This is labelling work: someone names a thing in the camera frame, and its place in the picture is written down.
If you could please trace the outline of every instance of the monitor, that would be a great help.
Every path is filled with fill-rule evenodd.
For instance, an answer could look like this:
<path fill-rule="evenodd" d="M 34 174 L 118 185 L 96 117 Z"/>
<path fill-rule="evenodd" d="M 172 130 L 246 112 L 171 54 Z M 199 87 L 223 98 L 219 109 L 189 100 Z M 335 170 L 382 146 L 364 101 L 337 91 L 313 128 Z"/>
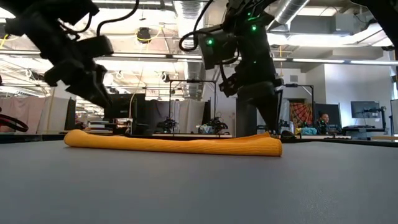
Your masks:
<path fill-rule="evenodd" d="M 364 112 L 372 109 L 379 109 L 378 101 L 352 101 L 351 115 L 353 118 L 380 118 L 380 112 Z"/>
<path fill-rule="evenodd" d="M 113 103 L 109 108 L 104 109 L 105 118 L 128 118 L 129 105 L 132 94 L 111 94 L 109 95 Z M 131 107 L 132 117 L 136 117 L 139 121 L 145 118 L 145 94 L 135 94 Z"/>

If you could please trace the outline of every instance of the folded orange towel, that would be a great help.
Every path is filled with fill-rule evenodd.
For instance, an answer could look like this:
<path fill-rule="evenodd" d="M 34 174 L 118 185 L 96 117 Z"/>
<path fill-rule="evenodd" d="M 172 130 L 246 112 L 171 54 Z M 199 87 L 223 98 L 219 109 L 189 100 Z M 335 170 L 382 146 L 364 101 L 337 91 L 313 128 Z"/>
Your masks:
<path fill-rule="evenodd" d="M 170 141 L 127 138 L 122 136 L 98 136 L 87 134 L 80 130 L 73 130 L 65 136 L 64 141 L 65 144 L 71 147 L 101 149 L 243 156 L 282 155 L 282 143 L 278 139 L 270 138 L 268 134 L 220 140 Z"/>

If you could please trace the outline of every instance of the gray tabletop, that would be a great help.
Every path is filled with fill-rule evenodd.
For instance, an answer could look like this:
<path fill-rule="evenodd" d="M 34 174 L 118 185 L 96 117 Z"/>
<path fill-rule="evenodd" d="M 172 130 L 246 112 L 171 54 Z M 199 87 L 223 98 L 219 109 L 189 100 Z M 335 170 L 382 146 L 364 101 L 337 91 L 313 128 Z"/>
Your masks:
<path fill-rule="evenodd" d="M 398 223 L 398 150 L 283 157 L 0 145 L 0 223 Z"/>

